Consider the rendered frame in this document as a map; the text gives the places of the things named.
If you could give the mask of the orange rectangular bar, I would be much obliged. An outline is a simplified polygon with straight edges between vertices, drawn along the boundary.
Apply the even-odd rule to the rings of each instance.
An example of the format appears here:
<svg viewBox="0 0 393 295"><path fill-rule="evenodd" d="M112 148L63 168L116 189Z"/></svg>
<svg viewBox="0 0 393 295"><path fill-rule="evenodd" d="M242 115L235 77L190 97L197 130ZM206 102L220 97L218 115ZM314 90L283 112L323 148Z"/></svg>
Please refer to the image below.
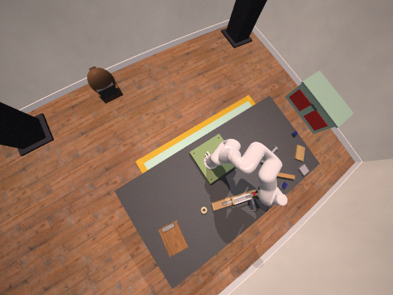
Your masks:
<svg viewBox="0 0 393 295"><path fill-rule="evenodd" d="M295 175L288 175L285 173L278 173L277 177L295 179Z"/></svg>

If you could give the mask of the brown wooden clipboard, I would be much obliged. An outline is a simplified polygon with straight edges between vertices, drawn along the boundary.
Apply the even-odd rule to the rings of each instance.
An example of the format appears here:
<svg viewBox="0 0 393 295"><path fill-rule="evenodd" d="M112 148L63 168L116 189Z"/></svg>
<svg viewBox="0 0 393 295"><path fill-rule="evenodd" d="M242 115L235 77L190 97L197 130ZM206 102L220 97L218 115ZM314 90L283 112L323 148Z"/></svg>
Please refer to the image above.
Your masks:
<svg viewBox="0 0 393 295"><path fill-rule="evenodd" d="M177 220L160 228L158 231L161 235L169 257L188 248Z"/></svg>

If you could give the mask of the flat wooden board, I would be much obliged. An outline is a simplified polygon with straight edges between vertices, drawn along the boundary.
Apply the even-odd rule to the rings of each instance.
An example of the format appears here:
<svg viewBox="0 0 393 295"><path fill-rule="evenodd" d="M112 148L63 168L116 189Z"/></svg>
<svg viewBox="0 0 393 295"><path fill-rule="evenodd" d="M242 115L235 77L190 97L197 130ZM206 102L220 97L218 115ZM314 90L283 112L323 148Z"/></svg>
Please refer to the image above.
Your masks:
<svg viewBox="0 0 393 295"><path fill-rule="evenodd" d="M300 145L296 145L294 159L297 159L297 160L303 162L304 154L305 154L305 147L300 146Z"/></svg>

